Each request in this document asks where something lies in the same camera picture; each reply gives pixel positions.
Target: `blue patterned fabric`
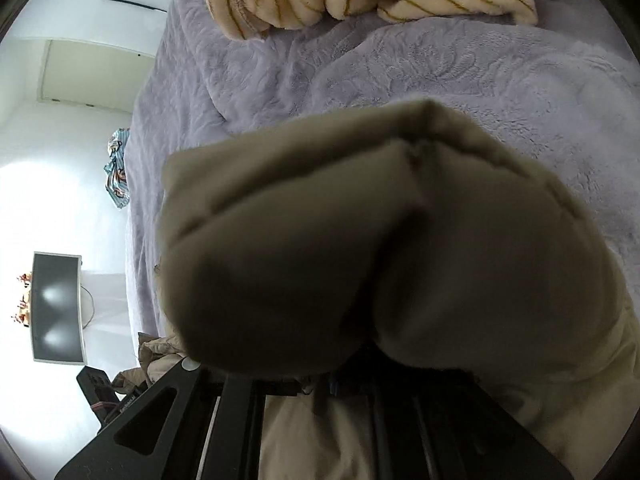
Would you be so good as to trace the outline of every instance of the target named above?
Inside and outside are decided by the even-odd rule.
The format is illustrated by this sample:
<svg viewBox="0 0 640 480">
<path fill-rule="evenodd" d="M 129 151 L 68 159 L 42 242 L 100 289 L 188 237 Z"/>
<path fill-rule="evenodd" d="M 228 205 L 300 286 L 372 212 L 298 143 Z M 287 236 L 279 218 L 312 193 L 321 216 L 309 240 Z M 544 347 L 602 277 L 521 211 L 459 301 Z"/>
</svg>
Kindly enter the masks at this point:
<svg viewBox="0 0 640 480">
<path fill-rule="evenodd" d="M 105 188 L 118 209 L 129 204 L 129 187 L 127 174 L 124 171 L 124 148 L 129 140 L 129 129 L 119 129 L 111 136 L 108 144 L 111 161 L 104 167 L 107 173 Z"/>
</svg>

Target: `white wall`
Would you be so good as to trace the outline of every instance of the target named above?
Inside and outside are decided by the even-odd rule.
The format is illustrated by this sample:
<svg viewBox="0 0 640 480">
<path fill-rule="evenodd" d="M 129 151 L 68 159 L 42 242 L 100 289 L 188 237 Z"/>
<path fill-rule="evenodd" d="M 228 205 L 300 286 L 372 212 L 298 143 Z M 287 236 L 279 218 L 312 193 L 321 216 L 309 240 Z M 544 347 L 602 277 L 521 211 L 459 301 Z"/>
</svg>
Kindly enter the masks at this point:
<svg viewBox="0 0 640 480">
<path fill-rule="evenodd" d="M 0 127 L 24 99 L 27 52 L 21 40 L 0 43 Z"/>
<path fill-rule="evenodd" d="M 15 277 L 29 270 L 34 250 L 81 254 L 83 284 L 96 302 L 84 331 L 88 364 L 111 377 L 136 365 L 126 212 L 111 203 L 102 170 L 111 133 L 129 123 L 124 112 L 24 102 L 0 128 L 0 427 L 38 480 L 52 480 L 98 422 L 76 383 L 80 367 L 33 362 L 28 329 L 10 320 L 20 293 Z"/>
</svg>

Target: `black metal frame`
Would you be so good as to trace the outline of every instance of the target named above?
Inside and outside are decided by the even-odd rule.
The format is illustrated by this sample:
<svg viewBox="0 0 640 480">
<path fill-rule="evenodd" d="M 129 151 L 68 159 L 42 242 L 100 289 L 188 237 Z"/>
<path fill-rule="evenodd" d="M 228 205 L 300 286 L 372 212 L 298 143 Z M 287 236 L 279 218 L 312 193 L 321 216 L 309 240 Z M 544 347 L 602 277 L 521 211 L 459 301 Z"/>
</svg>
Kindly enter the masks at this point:
<svg viewBox="0 0 640 480">
<path fill-rule="evenodd" d="M 56 480 L 87 472 L 95 480 L 195 480 L 201 463 L 202 480 L 257 480 L 265 398 L 295 396 L 300 385 L 218 377 L 176 365 Z M 463 372 L 406 368 L 365 349 L 316 388 L 368 400 L 377 480 L 572 478 Z"/>
</svg>

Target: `lavender blanket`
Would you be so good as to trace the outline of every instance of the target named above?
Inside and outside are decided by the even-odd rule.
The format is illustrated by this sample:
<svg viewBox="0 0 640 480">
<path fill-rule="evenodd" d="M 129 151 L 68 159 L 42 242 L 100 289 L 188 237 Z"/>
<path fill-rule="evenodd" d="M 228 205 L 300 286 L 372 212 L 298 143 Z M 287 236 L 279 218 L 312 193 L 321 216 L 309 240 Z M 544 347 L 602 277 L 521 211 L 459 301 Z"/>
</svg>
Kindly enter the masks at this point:
<svg viewBox="0 0 640 480">
<path fill-rule="evenodd" d="M 126 151 L 132 331 L 164 334 L 154 286 L 160 175 L 177 150 L 295 116 L 429 96 L 553 169 L 591 208 L 640 303 L 640 67 L 598 0 L 536 0 L 540 26 L 375 14 L 228 40 L 174 0 Z"/>
</svg>

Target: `monitor screen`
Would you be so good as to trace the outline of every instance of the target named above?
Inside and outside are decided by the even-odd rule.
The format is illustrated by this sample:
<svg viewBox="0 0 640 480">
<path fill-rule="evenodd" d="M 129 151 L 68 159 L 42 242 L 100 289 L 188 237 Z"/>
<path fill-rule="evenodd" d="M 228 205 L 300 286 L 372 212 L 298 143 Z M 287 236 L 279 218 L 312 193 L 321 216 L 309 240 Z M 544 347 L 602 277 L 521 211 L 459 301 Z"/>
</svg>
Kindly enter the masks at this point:
<svg viewBox="0 0 640 480">
<path fill-rule="evenodd" d="M 35 361 L 85 363 L 80 268 L 80 256 L 33 255 L 30 325 Z"/>
</svg>

